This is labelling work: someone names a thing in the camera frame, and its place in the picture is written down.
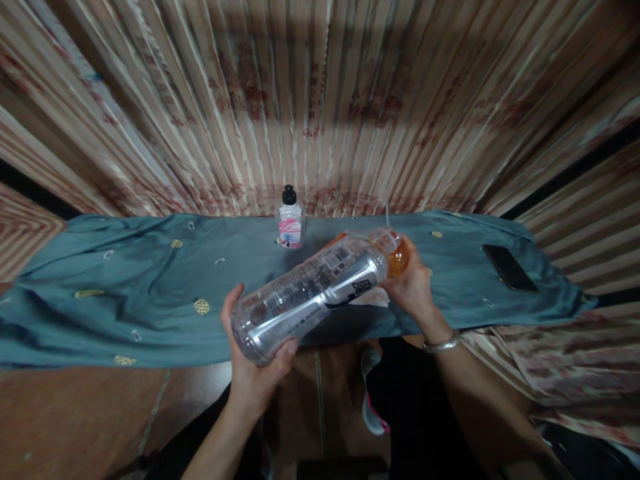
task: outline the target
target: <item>bracelet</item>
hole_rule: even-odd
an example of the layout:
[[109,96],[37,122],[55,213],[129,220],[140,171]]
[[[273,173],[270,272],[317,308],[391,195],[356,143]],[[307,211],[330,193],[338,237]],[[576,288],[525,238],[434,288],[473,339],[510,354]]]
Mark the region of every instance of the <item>bracelet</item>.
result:
[[453,332],[453,336],[446,342],[439,343],[438,345],[429,345],[425,341],[422,344],[422,350],[427,353],[434,354],[454,348],[458,344],[459,338],[456,332]]

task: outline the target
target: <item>wrist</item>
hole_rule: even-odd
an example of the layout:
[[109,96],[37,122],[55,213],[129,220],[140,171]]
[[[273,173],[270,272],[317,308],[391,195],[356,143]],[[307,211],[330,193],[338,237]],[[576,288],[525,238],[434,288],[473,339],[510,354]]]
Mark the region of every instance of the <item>wrist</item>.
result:
[[444,343],[453,336],[453,329],[445,320],[440,309],[435,305],[415,316],[414,320],[429,345]]

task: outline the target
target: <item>black phone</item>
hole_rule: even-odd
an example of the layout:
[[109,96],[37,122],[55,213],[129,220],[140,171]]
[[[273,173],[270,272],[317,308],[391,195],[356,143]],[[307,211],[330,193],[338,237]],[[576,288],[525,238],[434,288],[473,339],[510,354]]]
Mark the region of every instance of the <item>black phone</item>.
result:
[[538,292],[534,282],[531,281],[508,248],[498,245],[483,245],[482,250],[511,290]]

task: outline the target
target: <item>floor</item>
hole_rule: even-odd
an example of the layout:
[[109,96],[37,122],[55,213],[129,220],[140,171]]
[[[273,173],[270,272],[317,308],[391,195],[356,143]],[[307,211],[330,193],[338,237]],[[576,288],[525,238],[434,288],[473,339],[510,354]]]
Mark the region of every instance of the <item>floor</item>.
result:
[[[278,479],[305,459],[380,455],[361,417],[361,352],[377,342],[300,348],[265,417]],[[68,368],[0,373],[0,478],[112,479],[208,407],[229,362],[188,369]]]

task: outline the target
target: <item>left hand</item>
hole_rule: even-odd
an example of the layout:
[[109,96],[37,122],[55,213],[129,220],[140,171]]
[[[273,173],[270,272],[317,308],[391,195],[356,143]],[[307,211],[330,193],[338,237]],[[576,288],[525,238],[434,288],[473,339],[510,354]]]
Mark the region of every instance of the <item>left hand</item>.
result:
[[287,341],[266,367],[258,367],[248,360],[231,332],[231,310],[244,289],[240,283],[227,294],[220,314],[231,346],[231,392],[227,406],[243,419],[257,421],[267,410],[278,382],[291,370],[298,340]]

